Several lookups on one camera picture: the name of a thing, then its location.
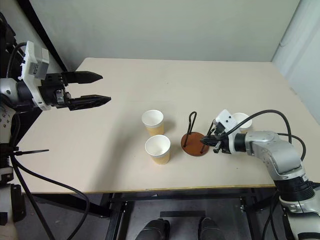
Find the white wall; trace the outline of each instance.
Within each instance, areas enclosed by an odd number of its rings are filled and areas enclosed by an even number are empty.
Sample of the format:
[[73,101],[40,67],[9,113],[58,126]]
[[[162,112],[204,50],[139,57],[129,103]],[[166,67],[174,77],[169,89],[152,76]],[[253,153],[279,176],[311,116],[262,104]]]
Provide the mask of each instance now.
[[66,66],[86,57],[271,61],[299,0],[31,0]]
[[[1,0],[0,11],[4,15],[6,21],[14,30],[17,43],[32,41],[35,44],[46,48],[36,30],[32,27],[29,20],[25,17],[23,11],[15,0]],[[50,64],[47,73],[62,72],[60,66],[50,54]]]
[[301,1],[272,62],[320,124],[320,1]]

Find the metal frame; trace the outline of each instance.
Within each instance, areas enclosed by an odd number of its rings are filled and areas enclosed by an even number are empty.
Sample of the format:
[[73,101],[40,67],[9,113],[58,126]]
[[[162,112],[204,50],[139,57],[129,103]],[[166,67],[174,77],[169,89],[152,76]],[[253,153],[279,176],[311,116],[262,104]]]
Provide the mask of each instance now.
[[[257,211],[269,205],[270,196],[274,191],[275,188],[266,187],[104,193],[100,205],[91,203],[90,214],[110,218],[106,240],[124,240],[136,201],[239,199],[240,209],[246,213],[251,239],[260,240],[262,231],[258,224]],[[62,208],[79,212],[85,209],[85,201],[70,194],[34,194],[34,196],[38,201]]]

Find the table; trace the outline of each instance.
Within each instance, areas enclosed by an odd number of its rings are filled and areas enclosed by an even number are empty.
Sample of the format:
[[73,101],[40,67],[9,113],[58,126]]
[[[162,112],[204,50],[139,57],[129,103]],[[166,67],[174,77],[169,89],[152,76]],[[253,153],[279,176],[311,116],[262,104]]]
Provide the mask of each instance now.
[[[91,109],[53,107],[43,112],[19,143],[22,151],[50,149],[18,157],[37,173],[86,193],[270,187],[273,181],[259,159],[211,150],[193,157],[180,141],[192,111],[197,111],[193,130],[205,134],[223,109],[248,115],[276,109],[304,140],[307,175],[320,182],[320,126],[271,62],[86,58],[78,71],[95,72],[103,79],[69,85],[72,97],[98,94],[112,100]],[[145,152],[149,135],[141,115],[149,109],[164,114],[164,134],[171,140],[166,165],[155,164]],[[272,113],[253,119],[253,129],[286,132],[282,119]],[[298,142],[293,144],[301,151]],[[32,193],[70,192],[23,177]]]

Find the black shoe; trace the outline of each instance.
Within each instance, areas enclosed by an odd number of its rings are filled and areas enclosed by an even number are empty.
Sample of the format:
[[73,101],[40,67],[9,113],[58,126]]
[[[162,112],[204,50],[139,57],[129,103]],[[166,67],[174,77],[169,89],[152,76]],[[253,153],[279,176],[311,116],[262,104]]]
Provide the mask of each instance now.
[[218,225],[210,217],[200,219],[198,240],[226,240]]
[[145,225],[135,240],[168,240],[169,233],[169,221],[158,218]]

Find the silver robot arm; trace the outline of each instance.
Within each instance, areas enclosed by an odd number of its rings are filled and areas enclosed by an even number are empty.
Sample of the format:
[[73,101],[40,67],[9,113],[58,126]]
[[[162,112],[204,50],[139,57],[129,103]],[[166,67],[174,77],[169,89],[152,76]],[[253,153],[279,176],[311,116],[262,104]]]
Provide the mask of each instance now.
[[222,138],[237,125],[225,109],[213,121],[213,135],[205,136],[202,143],[214,146],[218,153],[246,152],[263,161],[279,191],[279,201],[285,209],[283,223],[287,239],[320,239],[320,187],[313,189],[302,161],[292,144],[272,131],[240,133],[237,129]]

